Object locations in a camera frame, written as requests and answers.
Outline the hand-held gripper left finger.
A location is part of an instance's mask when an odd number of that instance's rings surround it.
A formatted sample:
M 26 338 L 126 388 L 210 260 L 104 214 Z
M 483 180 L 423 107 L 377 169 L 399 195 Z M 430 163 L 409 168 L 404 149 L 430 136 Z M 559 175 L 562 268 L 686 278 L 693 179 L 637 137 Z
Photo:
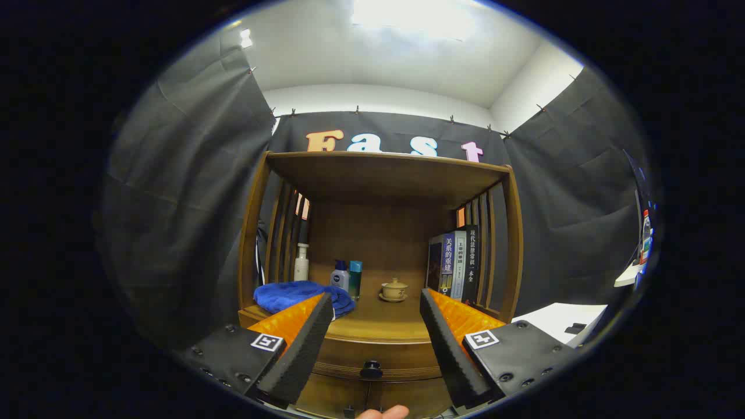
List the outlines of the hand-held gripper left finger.
M 318 294 L 243 328 L 226 324 L 176 352 L 217 384 L 261 403 L 296 403 L 334 318 L 332 295 Z

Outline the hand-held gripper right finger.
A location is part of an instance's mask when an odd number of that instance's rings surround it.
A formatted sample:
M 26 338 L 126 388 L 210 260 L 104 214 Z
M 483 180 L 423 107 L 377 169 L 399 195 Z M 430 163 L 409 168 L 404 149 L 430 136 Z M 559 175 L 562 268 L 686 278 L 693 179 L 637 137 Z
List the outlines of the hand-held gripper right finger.
M 511 397 L 558 374 L 576 350 L 527 321 L 498 321 L 432 289 L 420 315 L 456 407 L 472 409 Z

